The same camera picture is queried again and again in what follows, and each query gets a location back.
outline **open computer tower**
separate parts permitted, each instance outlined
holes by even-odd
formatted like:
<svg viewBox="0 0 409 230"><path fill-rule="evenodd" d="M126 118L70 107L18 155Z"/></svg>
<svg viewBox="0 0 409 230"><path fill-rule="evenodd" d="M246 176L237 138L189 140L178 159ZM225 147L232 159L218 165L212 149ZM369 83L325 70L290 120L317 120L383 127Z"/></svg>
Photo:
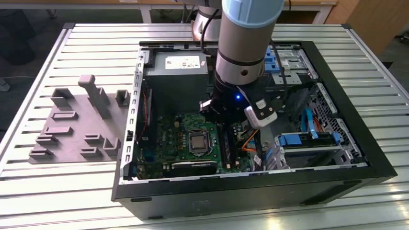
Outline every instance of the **open computer tower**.
<svg viewBox="0 0 409 230"><path fill-rule="evenodd" d="M395 176L313 42L276 43L289 95L260 130L246 121L216 125L198 114L216 71L216 55L198 42L140 46L112 191L138 218L327 203ZM205 47L217 52L217 42ZM284 82L269 51L265 65L276 98Z"/></svg>

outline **aluminum extrusion table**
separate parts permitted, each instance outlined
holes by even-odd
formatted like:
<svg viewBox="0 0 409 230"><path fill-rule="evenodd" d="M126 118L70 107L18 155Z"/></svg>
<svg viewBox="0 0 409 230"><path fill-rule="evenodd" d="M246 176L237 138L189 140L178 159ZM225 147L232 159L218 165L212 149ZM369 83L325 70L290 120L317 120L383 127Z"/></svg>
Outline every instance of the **aluminum extrusion table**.
<svg viewBox="0 0 409 230"><path fill-rule="evenodd" d="M110 202L114 162L28 164L53 89L84 94L78 75L93 74L106 93L130 90L138 42L190 39L188 24L76 24L62 29L0 144L0 228L406 229L409 97L354 31L339 25L278 24L273 39L315 42L398 173L382 184L326 205L141 222Z"/></svg>

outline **green circuit board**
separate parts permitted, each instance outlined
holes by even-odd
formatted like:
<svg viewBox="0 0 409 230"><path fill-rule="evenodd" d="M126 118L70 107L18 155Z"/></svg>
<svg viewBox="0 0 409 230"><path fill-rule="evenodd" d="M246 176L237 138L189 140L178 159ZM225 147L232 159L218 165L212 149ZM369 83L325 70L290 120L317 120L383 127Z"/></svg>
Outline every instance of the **green circuit board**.
<svg viewBox="0 0 409 230"><path fill-rule="evenodd" d="M189 132L206 134L209 151L202 156L196 156L189 151ZM222 166L217 127L213 123L206 122L200 114L160 116L157 118L154 156L154 162L144 164L145 179L161 178L162 170L178 161L216 161L217 173L240 173L250 170L248 158L237 159L240 167L228 169Z"/></svg>
<svg viewBox="0 0 409 230"><path fill-rule="evenodd" d="M220 162L217 129L201 115L160 116L157 121L157 162L202 160ZM189 132L209 133L210 152L201 157L189 152Z"/></svg>

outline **cpu socket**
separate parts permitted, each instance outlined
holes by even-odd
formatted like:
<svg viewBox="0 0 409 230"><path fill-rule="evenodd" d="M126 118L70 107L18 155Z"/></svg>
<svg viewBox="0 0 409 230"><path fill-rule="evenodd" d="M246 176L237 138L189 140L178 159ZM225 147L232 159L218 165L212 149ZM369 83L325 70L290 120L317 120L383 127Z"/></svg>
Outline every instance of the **cpu socket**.
<svg viewBox="0 0 409 230"><path fill-rule="evenodd" d="M209 150L208 132L190 132L189 133L189 152L201 157Z"/></svg>

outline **motherboard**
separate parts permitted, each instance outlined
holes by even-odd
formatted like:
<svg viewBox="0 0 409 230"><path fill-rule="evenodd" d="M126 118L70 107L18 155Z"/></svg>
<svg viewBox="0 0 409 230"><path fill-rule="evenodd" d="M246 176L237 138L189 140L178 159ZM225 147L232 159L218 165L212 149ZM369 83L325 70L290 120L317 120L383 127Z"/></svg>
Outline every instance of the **motherboard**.
<svg viewBox="0 0 409 230"><path fill-rule="evenodd" d="M240 123L232 125L233 133L241 130ZM208 170L214 170L214 174L249 172L249 157L237 157L234 167L222 162L218 139L217 126L200 114L160 116L157 144L154 148L142 150L144 164L138 166L142 178L169 177L174 171L184 174L184 170L190 173L192 167L197 168L196 174Z"/></svg>

